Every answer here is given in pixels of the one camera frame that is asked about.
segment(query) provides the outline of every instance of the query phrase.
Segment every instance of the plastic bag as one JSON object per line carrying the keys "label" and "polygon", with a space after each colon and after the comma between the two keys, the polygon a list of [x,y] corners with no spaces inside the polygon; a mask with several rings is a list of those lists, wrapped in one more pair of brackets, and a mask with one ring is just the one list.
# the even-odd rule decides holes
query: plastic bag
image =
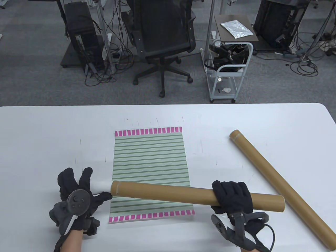
{"label": "plastic bag", "polygon": [[220,25],[227,29],[235,39],[253,35],[253,33],[238,20],[221,23]]}

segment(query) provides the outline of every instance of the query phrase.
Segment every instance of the pink striped border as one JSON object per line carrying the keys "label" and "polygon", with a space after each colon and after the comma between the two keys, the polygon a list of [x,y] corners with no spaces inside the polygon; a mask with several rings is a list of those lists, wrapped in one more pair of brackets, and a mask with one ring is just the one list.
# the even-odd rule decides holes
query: pink striped border
{"label": "pink striped border", "polygon": [[135,136],[135,135],[152,135],[152,134],[168,134],[182,132],[182,127],[165,127],[165,128],[149,128],[149,129],[131,129],[131,130],[116,130],[115,137],[120,136]]}
{"label": "pink striped border", "polygon": [[115,217],[110,217],[109,224],[110,223],[130,221],[130,220],[159,219],[159,218],[164,218],[164,217],[180,216],[180,215],[195,215],[195,210],[183,210],[183,211],[171,211],[171,212],[161,212],[161,213],[148,213],[148,214],[115,216]]}

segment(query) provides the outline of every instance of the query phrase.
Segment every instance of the wire bundle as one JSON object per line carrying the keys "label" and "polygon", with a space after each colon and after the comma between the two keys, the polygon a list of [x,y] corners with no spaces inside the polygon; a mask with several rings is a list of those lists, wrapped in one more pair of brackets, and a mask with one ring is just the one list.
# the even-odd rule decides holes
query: wire bundle
{"label": "wire bundle", "polygon": [[[96,84],[93,84],[93,85],[87,84],[86,83],[87,76],[85,76],[84,84],[88,87],[94,87],[101,83],[116,82],[117,81],[116,75],[121,74],[125,72],[126,70],[130,69],[135,63],[134,55],[131,52],[131,50],[128,48],[128,35],[127,33],[126,35],[124,35],[124,30],[126,29],[125,29],[124,23],[121,20],[121,6],[128,6],[128,5],[124,3],[122,0],[114,1],[113,15],[112,15],[111,21],[107,24],[107,22],[103,19],[106,25],[106,30],[103,32],[107,33],[107,31],[110,30],[112,33],[112,36],[115,36],[120,41],[120,46],[111,41],[111,45],[115,45],[116,49],[112,49],[109,52],[111,54],[111,57],[113,57],[114,54],[121,52],[119,62],[116,62],[116,63],[109,62],[108,57],[106,57],[106,60],[104,62],[105,69],[101,70],[100,72],[96,74],[92,73],[90,76],[90,78],[94,77],[98,81]],[[117,22],[118,22],[117,32],[113,31],[113,23],[115,21],[115,18],[117,19]],[[101,33],[102,29],[98,26],[98,24],[94,20],[92,21],[96,24],[98,31]],[[109,68],[111,66],[110,64],[115,64],[114,73],[108,73],[110,72],[109,71]]]}
{"label": "wire bundle", "polygon": [[[334,5],[333,5],[333,8],[330,10],[330,12],[334,13],[335,20],[336,20],[336,13],[335,13]],[[334,27],[331,30],[330,34],[334,35],[335,31],[336,31],[336,21],[334,23]],[[314,51],[311,52],[311,54],[309,56],[311,59],[309,59],[308,57],[306,57],[306,55],[301,56],[300,59],[297,60],[297,61],[288,61],[288,60],[285,60],[285,59],[277,59],[277,58],[266,59],[266,58],[262,58],[262,57],[258,57],[258,56],[256,56],[256,57],[258,57],[260,59],[264,59],[264,60],[281,60],[281,61],[285,61],[285,62],[291,63],[289,65],[290,69],[294,73],[296,73],[298,75],[307,76],[307,77],[315,77],[315,76],[317,76],[319,74],[318,67],[317,67],[316,64],[313,63],[313,61],[316,62],[316,61],[321,60],[325,56],[325,53],[322,56],[313,56],[313,54],[316,51],[318,51],[321,46],[328,44],[328,41],[324,41],[324,42],[319,43],[319,44],[315,45],[314,47],[312,47],[313,44],[309,44],[308,42],[303,41],[299,37],[299,34],[315,34],[315,33],[313,33],[313,32],[298,32],[297,31],[296,34],[294,35],[294,38],[293,38],[293,42],[292,42],[293,45],[292,45],[292,47],[290,47],[291,50],[293,48],[296,48],[297,50],[303,50],[304,48],[302,46],[306,45],[306,46],[308,46],[307,51],[310,50],[310,49],[315,49],[316,48]]]}

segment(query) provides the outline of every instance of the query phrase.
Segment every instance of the black bag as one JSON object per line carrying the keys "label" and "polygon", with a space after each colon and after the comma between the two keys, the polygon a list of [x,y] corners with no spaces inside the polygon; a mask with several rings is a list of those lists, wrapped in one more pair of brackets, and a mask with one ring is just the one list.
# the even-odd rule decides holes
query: black bag
{"label": "black bag", "polygon": [[[206,59],[204,65],[207,68],[217,71],[223,65],[241,65],[246,64],[247,58],[249,56],[249,48],[247,45],[221,45],[220,47],[215,47],[209,45],[209,49],[214,53],[218,54],[218,57],[214,57],[212,60],[214,67],[206,64],[207,61],[211,59]],[[225,67],[222,68],[221,72],[237,72],[240,68]]]}

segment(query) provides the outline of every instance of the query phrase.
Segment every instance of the gray carpet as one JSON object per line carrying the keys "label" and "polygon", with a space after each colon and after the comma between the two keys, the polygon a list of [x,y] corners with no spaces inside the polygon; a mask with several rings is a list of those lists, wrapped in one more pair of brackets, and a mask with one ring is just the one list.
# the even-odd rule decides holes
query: gray carpet
{"label": "gray carpet", "polygon": [[[108,0],[104,13],[112,14]],[[211,0],[193,4],[197,39],[205,39]],[[217,0],[216,11],[220,1]],[[227,13],[247,14],[253,22],[259,8],[258,0],[238,0]],[[300,31],[317,32],[331,8],[322,1],[318,9],[309,7]],[[199,54],[183,57],[179,68],[190,72],[194,82],[168,73],[166,97],[159,98],[158,74],[140,79],[132,85],[133,76],[149,67],[136,63],[117,75],[115,83],[96,87],[84,85],[81,69],[63,69],[59,63],[69,44],[64,37],[64,23],[56,3],[10,0],[0,9],[0,106],[109,105],[109,104],[184,104],[209,103],[205,73]],[[197,48],[204,47],[198,42]],[[273,58],[276,55],[260,55]],[[336,119],[336,56],[316,62],[319,75],[304,77],[293,73],[286,62],[253,57],[237,103],[319,102]],[[215,101],[230,103],[229,100]]]}

